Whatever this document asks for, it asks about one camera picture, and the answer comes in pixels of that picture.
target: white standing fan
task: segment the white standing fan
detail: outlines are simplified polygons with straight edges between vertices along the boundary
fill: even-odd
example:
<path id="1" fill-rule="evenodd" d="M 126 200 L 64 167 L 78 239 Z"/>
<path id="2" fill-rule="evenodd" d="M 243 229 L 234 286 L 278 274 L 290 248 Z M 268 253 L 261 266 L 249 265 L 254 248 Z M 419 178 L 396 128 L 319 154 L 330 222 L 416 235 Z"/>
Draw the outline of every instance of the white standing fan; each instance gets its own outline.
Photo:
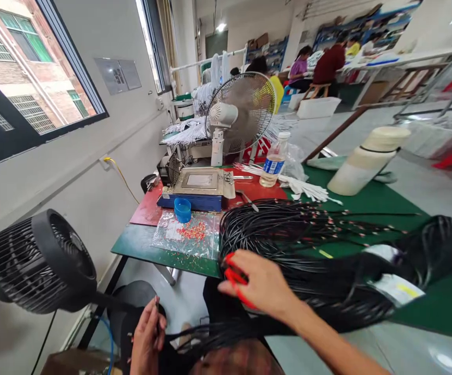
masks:
<path id="1" fill-rule="evenodd" d="M 253 146 L 264 134 L 276 108 L 276 92 L 263 74 L 234 76 L 214 94 L 205 126 L 212 135 L 211 166 L 221 166 L 225 155 Z"/>

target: worker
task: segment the worker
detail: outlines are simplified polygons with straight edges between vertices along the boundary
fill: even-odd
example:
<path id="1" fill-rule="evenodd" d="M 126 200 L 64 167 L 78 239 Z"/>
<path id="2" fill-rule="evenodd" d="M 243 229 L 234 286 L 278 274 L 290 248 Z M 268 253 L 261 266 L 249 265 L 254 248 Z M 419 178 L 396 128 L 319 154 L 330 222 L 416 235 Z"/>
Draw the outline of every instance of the worker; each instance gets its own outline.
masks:
<path id="1" fill-rule="evenodd" d="M 355 57 L 358 54 L 361 48 L 360 40 L 361 38 L 359 36 L 352 36 L 351 39 L 349 39 L 347 42 L 346 56 Z"/>
<path id="2" fill-rule="evenodd" d="M 311 80 L 306 77 L 309 75 L 308 58 L 312 53 L 313 49 L 310 46 L 303 47 L 288 74 L 288 85 L 293 89 L 298 89 L 300 93 L 305 93 L 311 84 Z"/>
<path id="3" fill-rule="evenodd" d="M 344 45 L 346 44 L 345 33 L 342 33 L 337 42 L 316 63 L 314 68 L 313 83 L 314 84 L 327 84 L 330 83 L 328 88 L 328 95 L 333 97 L 339 96 L 339 85 L 337 83 L 337 70 L 342 69 L 346 63 L 346 51 Z"/>
<path id="4" fill-rule="evenodd" d="M 232 299 L 231 302 L 227 300 L 241 292 L 259 311 L 282 322 L 302 337 L 334 374 L 388 374 L 377 362 L 341 337 L 304 301 L 299 300 L 288 286 L 277 264 L 247 250 L 237 250 L 230 260 L 248 276 L 248 284 L 233 285 L 229 281 L 223 281 L 218 285 L 218 290 L 226 294 L 224 296 L 226 302 L 221 301 L 224 305 L 218 306 L 217 310 L 222 308 L 225 318 L 230 313 L 227 311 L 229 304 L 234 303 L 246 314 L 238 300 Z M 170 344 L 165 343 L 166 319 L 158 314 L 157 303 L 158 297 L 148 303 L 134 331 L 132 357 L 129 361 L 130 375 L 157 375 L 158 372 L 190 375 L 283 374 L 270 350 L 256 339 L 243 340 L 231 347 L 216 349 L 194 364 L 186 362 L 186 357 L 178 355 L 175 350 L 167 352 L 172 348 L 169 348 Z M 213 323 L 210 311 L 209 314 L 210 323 Z"/>
<path id="5" fill-rule="evenodd" d="M 373 33 L 372 35 L 370 35 L 370 39 L 362 47 L 363 56 L 370 56 L 374 54 L 373 47 L 381 37 L 382 33 Z"/>
<path id="6" fill-rule="evenodd" d="M 262 73 L 269 78 L 273 84 L 274 90 L 276 92 L 276 106 L 274 108 L 274 113 L 278 113 L 279 107 L 282 104 L 284 89 L 277 76 L 272 76 L 269 74 L 269 69 L 267 68 L 267 60 L 265 56 L 256 57 L 252 63 L 248 66 L 246 72 L 257 72 Z"/>

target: plastic water bottle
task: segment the plastic water bottle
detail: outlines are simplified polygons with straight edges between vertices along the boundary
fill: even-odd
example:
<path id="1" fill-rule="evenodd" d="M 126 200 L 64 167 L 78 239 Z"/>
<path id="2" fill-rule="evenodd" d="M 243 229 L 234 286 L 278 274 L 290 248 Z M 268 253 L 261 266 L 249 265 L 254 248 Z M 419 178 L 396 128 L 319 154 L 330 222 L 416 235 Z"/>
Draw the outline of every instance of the plastic water bottle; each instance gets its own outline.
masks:
<path id="1" fill-rule="evenodd" d="M 288 139 L 290 132 L 281 132 L 278 134 L 278 140 L 267 152 L 266 163 L 262 171 L 260 184 L 265 188 L 271 188 L 276 183 L 278 175 L 282 170 L 283 164 L 288 154 Z"/>

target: bundle of black cables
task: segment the bundle of black cables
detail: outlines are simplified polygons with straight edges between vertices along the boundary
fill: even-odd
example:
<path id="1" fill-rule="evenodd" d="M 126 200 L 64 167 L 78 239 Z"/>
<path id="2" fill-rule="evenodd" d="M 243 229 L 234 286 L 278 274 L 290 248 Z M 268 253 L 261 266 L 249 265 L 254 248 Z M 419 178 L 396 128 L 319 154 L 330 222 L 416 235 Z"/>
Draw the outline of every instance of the bundle of black cables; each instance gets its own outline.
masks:
<path id="1" fill-rule="evenodd" d="M 406 233 L 388 225 L 353 220 L 353 217 L 418 214 L 327 211 L 315 203 L 279 199 L 261 199 L 253 203 L 259 212 L 246 204 L 224 214 L 219 266 L 227 254 L 239 248 L 272 260 L 280 266 L 294 293 L 338 332 L 370 326 L 394 313 L 395 303 L 373 286 L 373 282 L 384 274 L 398 275 L 425 290 L 452 273 L 452 219 L 449 217 L 432 217 L 422 227 Z M 381 231 L 405 234 L 387 243 L 397 249 L 393 259 L 370 252 L 332 259 L 307 254 L 316 246 L 329 242 L 366 247 L 357 238 Z M 213 327 L 213 334 L 202 336 L 201 341 L 192 346 L 191 353 L 199 357 L 239 339 L 291 334 L 285 326 L 267 316 L 257 316 L 248 324 L 231 321 L 223 325 L 222 328 L 220 325 Z M 186 334 L 208 328 L 195 327 Z"/>

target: green workbench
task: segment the green workbench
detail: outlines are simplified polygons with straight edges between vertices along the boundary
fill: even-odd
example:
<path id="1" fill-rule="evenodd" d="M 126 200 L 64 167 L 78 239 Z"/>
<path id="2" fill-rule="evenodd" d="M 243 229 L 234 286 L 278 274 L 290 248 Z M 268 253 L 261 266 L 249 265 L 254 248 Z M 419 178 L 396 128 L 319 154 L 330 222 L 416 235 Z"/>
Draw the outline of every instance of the green workbench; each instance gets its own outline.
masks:
<path id="1" fill-rule="evenodd" d="M 334 172 L 310 167 L 304 167 L 309 176 L 309 182 L 319 186 L 326 186 Z M 333 202 L 323 204 L 327 210 L 350 210 L 353 213 L 419 213 L 418 216 L 353 216 L 357 220 L 377 222 L 393 225 L 397 229 L 410 231 L 426 222 L 429 216 L 413 203 L 403 198 L 387 185 L 372 181 L 359 194 L 353 197 L 338 196 L 331 193 L 331 197 L 343 202 L 339 206 Z M 155 227 L 128 224 L 116 241 L 112 253 L 125 255 L 155 264 L 177 268 L 187 272 L 204 276 L 219 277 L 216 260 L 210 260 L 192 255 L 185 255 L 170 250 L 152 247 L 151 242 Z M 397 232 L 384 232 L 379 235 L 358 237 L 357 242 L 375 244 L 392 240 L 401 236 Z M 351 255 L 362 251 L 363 247 L 350 243 L 330 243 L 314 250 L 313 256 L 320 256 L 323 250 L 333 257 Z M 452 335 L 452 276 L 431 286 L 427 295 L 419 298 L 399 310 L 393 317 L 395 322 L 424 328 L 430 331 Z"/>

